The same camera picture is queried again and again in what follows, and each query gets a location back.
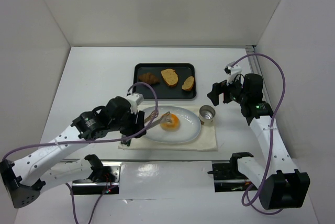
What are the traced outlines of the small bread loaf half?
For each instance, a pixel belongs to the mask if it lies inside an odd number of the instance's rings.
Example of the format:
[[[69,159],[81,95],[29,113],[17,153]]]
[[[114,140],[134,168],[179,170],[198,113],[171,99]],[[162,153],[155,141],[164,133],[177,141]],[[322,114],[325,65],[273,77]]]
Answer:
[[[193,76],[189,76],[182,85],[182,90],[191,91],[195,83],[195,78]]]

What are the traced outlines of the metal tongs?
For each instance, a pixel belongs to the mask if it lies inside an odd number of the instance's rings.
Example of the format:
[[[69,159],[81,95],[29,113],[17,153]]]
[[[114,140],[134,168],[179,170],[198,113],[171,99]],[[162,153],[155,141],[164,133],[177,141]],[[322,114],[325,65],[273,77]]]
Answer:
[[[145,124],[149,123],[153,119],[153,122],[148,128],[152,128],[160,124],[172,122],[171,113],[169,111],[163,114],[161,117],[159,117],[158,115],[159,115],[158,112],[153,111],[147,118],[144,119]]]

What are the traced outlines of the orange glazed donut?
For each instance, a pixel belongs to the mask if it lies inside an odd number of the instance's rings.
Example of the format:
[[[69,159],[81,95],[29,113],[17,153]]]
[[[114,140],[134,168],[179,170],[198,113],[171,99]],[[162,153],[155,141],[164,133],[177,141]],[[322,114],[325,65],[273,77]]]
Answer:
[[[180,120],[174,114],[169,114],[168,121],[161,123],[160,127],[166,131],[177,131],[180,127]]]

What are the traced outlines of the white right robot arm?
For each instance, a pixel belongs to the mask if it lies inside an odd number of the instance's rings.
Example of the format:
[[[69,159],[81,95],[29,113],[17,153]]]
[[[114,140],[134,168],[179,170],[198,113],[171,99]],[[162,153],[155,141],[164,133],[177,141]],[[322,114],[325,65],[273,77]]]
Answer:
[[[306,172],[300,172],[288,154],[276,126],[271,106],[263,100],[263,79],[257,74],[235,75],[233,79],[214,83],[208,98],[214,106],[236,102],[255,134],[267,161],[260,165],[249,152],[233,153],[228,173],[247,178],[257,188],[261,206],[266,210],[300,208],[310,185]]]

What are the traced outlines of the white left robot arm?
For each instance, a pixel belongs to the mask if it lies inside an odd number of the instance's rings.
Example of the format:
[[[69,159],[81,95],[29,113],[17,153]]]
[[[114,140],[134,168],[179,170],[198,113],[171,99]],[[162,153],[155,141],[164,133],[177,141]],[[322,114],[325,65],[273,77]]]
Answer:
[[[143,96],[138,93],[112,98],[105,106],[81,113],[47,147],[16,161],[3,160],[1,177],[14,208],[23,208],[41,193],[70,181],[99,181],[107,170],[96,155],[88,154],[70,163],[61,161],[109,132],[118,131],[124,137],[143,135],[144,112],[138,111],[142,102]]]

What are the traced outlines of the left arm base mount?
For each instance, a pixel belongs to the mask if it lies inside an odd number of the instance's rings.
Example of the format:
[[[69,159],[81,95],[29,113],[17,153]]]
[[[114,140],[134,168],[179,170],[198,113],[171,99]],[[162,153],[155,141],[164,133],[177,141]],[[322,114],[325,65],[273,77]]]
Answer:
[[[119,194],[121,162],[103,162],[103,172],[98,179],[75,180],[71,184],[74,195]]]

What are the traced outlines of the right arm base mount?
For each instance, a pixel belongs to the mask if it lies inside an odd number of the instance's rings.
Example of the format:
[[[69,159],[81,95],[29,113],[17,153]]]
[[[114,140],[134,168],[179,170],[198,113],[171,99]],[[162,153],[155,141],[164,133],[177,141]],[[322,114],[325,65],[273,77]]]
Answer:
[[[251,185],[251,181],[244,175],[233,174],[228,161],[212,162],[211,170],[207,174],[213,177],[216,193],[242,192]]]

